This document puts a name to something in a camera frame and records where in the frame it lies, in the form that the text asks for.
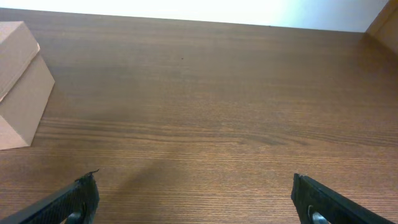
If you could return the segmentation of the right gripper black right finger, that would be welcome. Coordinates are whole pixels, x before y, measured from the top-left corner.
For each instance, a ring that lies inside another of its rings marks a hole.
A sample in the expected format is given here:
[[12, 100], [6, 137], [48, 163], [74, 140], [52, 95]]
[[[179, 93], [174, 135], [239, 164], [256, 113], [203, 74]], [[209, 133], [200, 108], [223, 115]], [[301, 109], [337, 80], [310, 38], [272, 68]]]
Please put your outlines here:
[[291, 199], [301, 224], [393, 224], [306, 175], [294, 174]]

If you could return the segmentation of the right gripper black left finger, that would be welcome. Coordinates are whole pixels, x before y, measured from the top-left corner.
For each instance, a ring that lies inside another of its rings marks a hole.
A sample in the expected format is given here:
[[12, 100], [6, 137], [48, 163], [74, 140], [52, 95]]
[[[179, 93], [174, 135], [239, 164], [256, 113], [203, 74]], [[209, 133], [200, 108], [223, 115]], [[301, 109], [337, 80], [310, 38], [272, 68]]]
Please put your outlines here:
[[1, 220], [1, 224], [92, 224], [100, 201], [91, 171], [52, 195]]

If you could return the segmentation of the brown cardboard box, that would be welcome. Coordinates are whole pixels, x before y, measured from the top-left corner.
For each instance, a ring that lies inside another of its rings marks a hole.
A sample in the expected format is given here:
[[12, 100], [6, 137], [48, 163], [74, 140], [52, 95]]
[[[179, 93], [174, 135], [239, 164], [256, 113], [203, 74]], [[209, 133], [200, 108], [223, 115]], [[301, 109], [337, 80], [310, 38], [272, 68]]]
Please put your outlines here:
[[55, 80], [22, 21], [1, 22], [1, 149], [27, 147]]

